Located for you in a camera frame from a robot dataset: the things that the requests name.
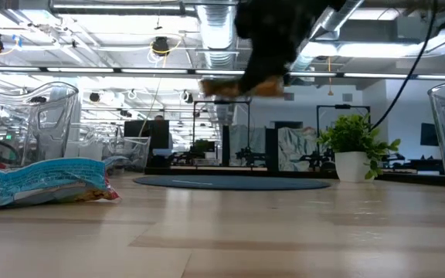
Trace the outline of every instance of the table surface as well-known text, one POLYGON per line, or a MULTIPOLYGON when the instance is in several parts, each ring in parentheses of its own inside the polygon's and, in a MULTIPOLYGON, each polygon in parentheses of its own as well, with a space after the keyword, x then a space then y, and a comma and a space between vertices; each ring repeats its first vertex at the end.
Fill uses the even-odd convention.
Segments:
POLYGON ((0 210, 0 278, 445 277, 445 188, 111 184, 121 202, 0 210))

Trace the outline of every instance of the round rug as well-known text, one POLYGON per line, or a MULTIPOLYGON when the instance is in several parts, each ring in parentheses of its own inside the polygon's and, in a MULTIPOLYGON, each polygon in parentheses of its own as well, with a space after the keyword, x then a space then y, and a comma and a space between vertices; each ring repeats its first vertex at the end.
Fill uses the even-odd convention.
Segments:
POLYGON ((331 186, 306 178, 268 178, 227 175, 162 175, 134 179, 142 185, 217 190, 302 190, 331 186))

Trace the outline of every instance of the ceiling light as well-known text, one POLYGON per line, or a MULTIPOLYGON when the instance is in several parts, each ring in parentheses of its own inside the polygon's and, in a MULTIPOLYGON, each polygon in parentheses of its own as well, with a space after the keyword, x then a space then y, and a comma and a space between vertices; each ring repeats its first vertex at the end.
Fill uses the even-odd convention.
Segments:
POLYGON ((0 66, 0 72, 5 71, 40 71, 38 67, 30 67, 30 66, 0 66))
POLYGON ((188 70, 186 69, 122 69, 123 73, 149 73, 149 74, 156 74, 156 73, 164 73, 164 74, 185 74, 188 73, 188 70))
POLYGON ((335 77, 336 73, 316 73, 316 72, 294 72, 291 73, 293 77, 335 77))
POLYGON ((319 56, 337 56, 338 50, 336 46, 329 43, 319 43, 319 42, 309 42, 307 45, 301 50, 301 55, 306 55, 310 57, 319 57, 319 56))
POLYGON ((345 77, 353 77, 353 78, 382 78, 382 79, 404 79, 404 78, 406 78, 406 74, 345 73, 345 77))
POLYGON ((445 80, 445 75, 420 74, 416 78, 419 80, 445 80))
POLYGON ((107 68, 47 68, 50 72, 61 73, 113 73, 114 69, 107 68))
POLYGON ((243 75, 243 70, 212 70, 212 69, 199 69, 195 71, 197 74, 215 74, 215 75, 243 75))
POLYGON ((409 47, 394 43, 348 43, 339 48, 338 55, 358 58, 401 58, 409 47))

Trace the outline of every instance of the white wall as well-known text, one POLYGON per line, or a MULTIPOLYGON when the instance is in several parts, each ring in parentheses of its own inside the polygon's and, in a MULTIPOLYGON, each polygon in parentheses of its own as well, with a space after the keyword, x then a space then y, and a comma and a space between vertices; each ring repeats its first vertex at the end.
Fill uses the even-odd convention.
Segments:
MULTIPOLYGON (((401 87, 402 80, 387 80, 389 104, 401 87)), ((401 139, 399 153, 406 159, 440 158, 439 147, 420 145, 422 123, 433 124, 433 113, 427 92, 440 81, 409 81, 398 102, 388 116, 389 141, 401 139)))
MULTIPOLYGON (((342 94, 352 93, 353 102, 350 105, 362 105, 362 92, 355 86, 333 86, 334 96, 329 96, 329 86, 319 89, 314 86, 292 86, 286 88, 286 92, 294 93, 294 101, 285 101, 272 98, 254 98, 250 108, 250 126, 273 127, 276 121, 300 121, 304 127, 317 126, 317 105, 343 104, 342 94)), ((321 127, 335 120, 339 111, 321 110, 321 127)), ((237 109, 234 124, 245 124, 246 114, 237 109)))
MULTIPOLYGON (((387 110, 399 91, 402 80, 380 80, 363 91, 363 104, 372 108, 375 123, 387 110)), ((399 153, 406 159, 440 158, 439 147, 421 146, 422 123, 433 124, 433 113, 427 92, 443 81, 409 81, 389 116, 381 124, 380 139, 401 139, 399 153)))
MULTIPOLYGON (((370 117, 372 124, 377 123, 389 105, 387 102, 386 81, 380 80, 379 82, 367 87, 365 90, 363 90, 362 96, 363 105, 370 106, 370 117)), ((388 122, 389 118, 386 118, 379 126, 379 140, 387 141, 389 139, 388 122)))

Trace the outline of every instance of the workstation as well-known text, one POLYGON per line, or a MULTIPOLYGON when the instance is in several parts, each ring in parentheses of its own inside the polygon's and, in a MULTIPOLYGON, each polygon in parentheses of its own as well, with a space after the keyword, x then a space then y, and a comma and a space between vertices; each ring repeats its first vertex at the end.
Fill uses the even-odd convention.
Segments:
POLYGON ((3 276, 445 276, 445 0, 0 0, 3 276))

